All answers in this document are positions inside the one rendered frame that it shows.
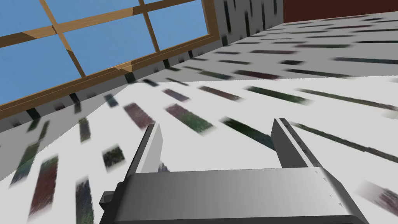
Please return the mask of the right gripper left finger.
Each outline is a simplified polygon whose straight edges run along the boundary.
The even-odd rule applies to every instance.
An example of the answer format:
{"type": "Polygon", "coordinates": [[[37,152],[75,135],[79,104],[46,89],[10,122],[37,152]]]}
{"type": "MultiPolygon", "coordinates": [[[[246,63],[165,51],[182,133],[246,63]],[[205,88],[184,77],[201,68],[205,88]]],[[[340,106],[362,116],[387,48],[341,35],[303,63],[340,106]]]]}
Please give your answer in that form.
{"type": "Polygon", "coordinates": [[[126,173],[126,179],[136,173],[156,173],[161,164],[163,137],[159,123],[147,126],[126,173]]]}

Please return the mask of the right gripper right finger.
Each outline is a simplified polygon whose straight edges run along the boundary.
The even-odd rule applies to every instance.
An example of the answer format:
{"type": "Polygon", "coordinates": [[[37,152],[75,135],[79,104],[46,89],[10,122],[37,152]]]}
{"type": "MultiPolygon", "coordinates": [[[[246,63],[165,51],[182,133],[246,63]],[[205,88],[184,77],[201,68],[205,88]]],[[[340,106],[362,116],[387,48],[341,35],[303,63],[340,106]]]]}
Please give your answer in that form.
{"type": "Polygon", "coordinates": [[[286,119],[274,119],[271,140],[282,168],[322,166],[286,119]]]}

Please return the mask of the wooden framed window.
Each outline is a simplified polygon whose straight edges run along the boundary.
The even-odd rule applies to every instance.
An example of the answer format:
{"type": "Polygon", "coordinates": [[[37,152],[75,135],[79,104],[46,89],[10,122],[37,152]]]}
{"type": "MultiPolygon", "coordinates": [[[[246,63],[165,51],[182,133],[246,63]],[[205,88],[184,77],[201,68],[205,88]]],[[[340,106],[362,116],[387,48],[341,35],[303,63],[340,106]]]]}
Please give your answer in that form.
{"type": "Polygon", "coordinates": [[[221,0],[0,0],[0,120],[219,39],[221,0]]]}

